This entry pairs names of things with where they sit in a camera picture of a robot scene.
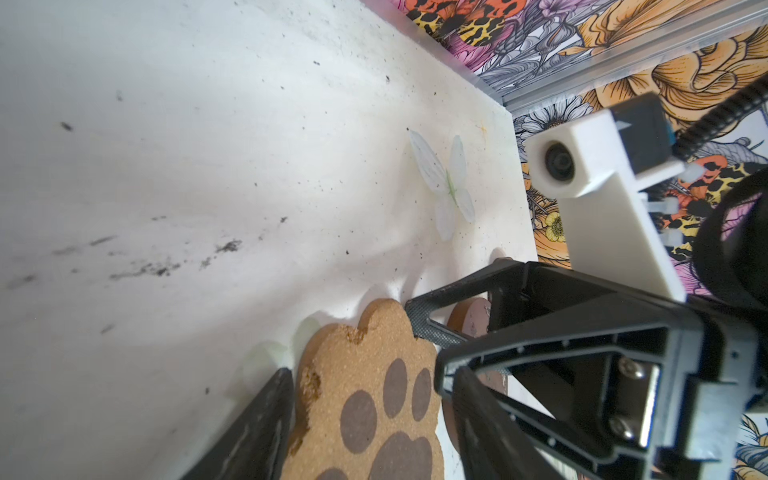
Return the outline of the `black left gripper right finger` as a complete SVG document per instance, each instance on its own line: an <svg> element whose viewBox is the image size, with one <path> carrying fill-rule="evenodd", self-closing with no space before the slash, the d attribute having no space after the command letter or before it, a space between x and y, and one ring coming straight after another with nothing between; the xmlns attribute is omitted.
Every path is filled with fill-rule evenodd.
<svg viewBox="0 0 768 480"><path fill-rule="evenodd" d="M454 377L452 405L467 479L562 477L467 367Z"/></svg>

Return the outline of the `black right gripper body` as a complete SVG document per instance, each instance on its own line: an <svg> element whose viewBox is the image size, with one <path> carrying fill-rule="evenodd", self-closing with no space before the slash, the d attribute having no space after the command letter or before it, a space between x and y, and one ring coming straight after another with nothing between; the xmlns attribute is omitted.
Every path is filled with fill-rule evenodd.
<svg viewBox="0 0 768 480"><path fill-rule="evenodd" d="M696 299L612 294L608 479L727 479L755 396L767 316Z"/></svg>

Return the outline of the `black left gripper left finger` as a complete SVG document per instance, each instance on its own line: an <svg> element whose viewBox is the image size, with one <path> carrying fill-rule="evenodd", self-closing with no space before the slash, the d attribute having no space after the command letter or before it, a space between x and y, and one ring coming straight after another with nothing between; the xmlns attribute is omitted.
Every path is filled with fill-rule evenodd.
<svg viewBox="0 0 768 480"><path fill-rule="evenodd" d="M278 479L288 449L294 381L279 368L186 479Z"/></svg>

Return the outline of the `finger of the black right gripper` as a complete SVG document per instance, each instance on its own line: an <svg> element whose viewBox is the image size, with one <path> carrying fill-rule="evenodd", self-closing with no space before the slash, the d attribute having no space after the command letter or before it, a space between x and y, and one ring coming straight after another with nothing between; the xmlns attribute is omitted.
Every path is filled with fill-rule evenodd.
<svg viewBox="0 0 768 480"><path fill-rule="evenodd" d="M514 376L544 407L488 392L524 439L593 479L649 479L665 442L678 321L622 293L591 298L442 350L436 389Z"/></svg>
<svg viewBox="0 0 768 480"><path fill-rule="evenodd" d="M543 302L536 300L533 293L533 279L543 273L572 275L574 271L502 257L466 277L416 296L404 304L413 335L441 348L470 340L472 337L460 327L442 324L432 314L447 307L463 311L480 298L489 303L488 327L492 332L530 320L545 311Z"/></svg>

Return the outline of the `plain brown wooden round coaster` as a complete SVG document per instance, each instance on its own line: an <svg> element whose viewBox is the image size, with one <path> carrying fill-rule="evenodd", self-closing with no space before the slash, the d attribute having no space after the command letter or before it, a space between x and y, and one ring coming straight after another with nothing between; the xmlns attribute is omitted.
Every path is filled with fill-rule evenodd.
<svg viewBox="0 0 768 480"><path fill-rule="evenodd" d="M477 338L488 333L491 302L486 298L474 297L456 304L446 326L464 336ZM508 393L508 376L497 371L481 373L479 379L483 385L497 392ZM459 451L458 431L453 412L453 405L447 398L442 399L442 411L446 431L452 446Z"/></svg>

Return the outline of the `cork paw print coaster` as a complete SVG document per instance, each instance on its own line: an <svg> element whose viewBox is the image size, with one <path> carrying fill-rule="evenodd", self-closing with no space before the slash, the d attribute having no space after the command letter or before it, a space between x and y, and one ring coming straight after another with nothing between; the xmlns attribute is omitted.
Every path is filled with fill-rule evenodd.
<svg viewBox="0 0 768 480"><path fill-rule="evenodd" d="M299 362L283 478L443 478L435 360L393 299L372 301L357 326L322 327Z"/></svg>

